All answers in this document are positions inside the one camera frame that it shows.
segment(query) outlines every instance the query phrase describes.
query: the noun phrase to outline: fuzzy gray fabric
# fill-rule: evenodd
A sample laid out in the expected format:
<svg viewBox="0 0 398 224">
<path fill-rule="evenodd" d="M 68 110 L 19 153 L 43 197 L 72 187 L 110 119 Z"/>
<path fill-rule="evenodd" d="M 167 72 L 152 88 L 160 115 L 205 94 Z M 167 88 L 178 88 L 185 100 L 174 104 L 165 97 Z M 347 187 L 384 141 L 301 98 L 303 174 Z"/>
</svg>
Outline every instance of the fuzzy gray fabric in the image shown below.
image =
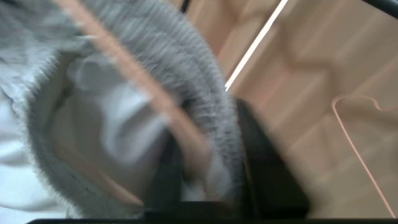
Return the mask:
<svg viewBox="0 0 398 224">
<path fill-rule="evenodd" d="M 49 143 L 47 128 L 66 83 L 62 73 L 74 58 L 100 53 L 50 1 L 16 2 L 20 7 L 0 1 L 0 87 L 13 101 L 37 175 L 71 217 L 136 217 L 140 208 L 121 205 L 87 181 L 60 161 Z M 236 203 L 243 154 L 236 112 L 216 59 L 200 34 L 160 0 L 83 2 L 166 90 L 190 102 L 188 113 L 215 153 L 208 180 L 223 200 Z"/>
</svg>

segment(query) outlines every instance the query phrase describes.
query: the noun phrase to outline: beige background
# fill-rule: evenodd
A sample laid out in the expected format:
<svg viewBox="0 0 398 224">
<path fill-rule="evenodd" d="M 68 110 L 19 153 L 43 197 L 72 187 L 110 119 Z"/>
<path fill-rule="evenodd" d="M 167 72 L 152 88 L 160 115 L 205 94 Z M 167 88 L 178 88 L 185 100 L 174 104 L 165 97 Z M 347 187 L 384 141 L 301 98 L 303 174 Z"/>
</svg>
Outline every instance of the beige background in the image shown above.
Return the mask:
<svg viewBox="0 0 398 224">
<path fill-rule="evenodd" d="M 172 1 L 179 7 L 182 0 Z M 192 0 L 188 18 L 229 77 L 277 0 Z M 391 217 L 331 110 L 340 94 L 398 105 L 398 20 L 360 0 L 290 0 L 232 86 L 255 107 L 312 195 L 312 217 Z M 338 104 L 398 215 L 398 113 Z"/>
</svg>

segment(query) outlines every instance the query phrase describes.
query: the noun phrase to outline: light strip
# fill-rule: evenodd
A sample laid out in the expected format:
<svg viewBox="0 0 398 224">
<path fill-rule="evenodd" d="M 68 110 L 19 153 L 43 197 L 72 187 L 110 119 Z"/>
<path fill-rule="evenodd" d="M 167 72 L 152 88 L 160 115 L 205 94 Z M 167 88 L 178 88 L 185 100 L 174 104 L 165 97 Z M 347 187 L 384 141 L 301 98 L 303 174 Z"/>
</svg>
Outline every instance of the light strip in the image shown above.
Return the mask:
<svg viewBox="0 0 398 224">
<path fill-rule="evenodd" d="M 276 18 L 280 14 L 280 12 L 283 10 L 285 7 L 286 3 L 288 0 L 281 0 L 278 6 L 276 7 L 275 11 L 272 13 L 264 27 L 261 29 L 260 33 L 257 35 L 257 37 L 254 39 L 253 43 L 250 45 L 248 51 L 244 54 L 243 58 L 239 62 L 238 66 L 235 68 L 234 72 L 232 73 L 231 77 L 228 79 L 228 81 L 225 84 L 225 91 L 228 91 L 228 89 L 231 87 L 232 83 L 235 81 L 236 77 L 241 73 L 243 67 L 245 64 L 248 62 L 250 59 L 251 55 L 253 52 L 256 50 L 258 45 L 261 43 L 263 38 L 266 36 L 268 33 L 269 29 L 271 28 L 271 25 L 275 22 Z"/>
</svg>

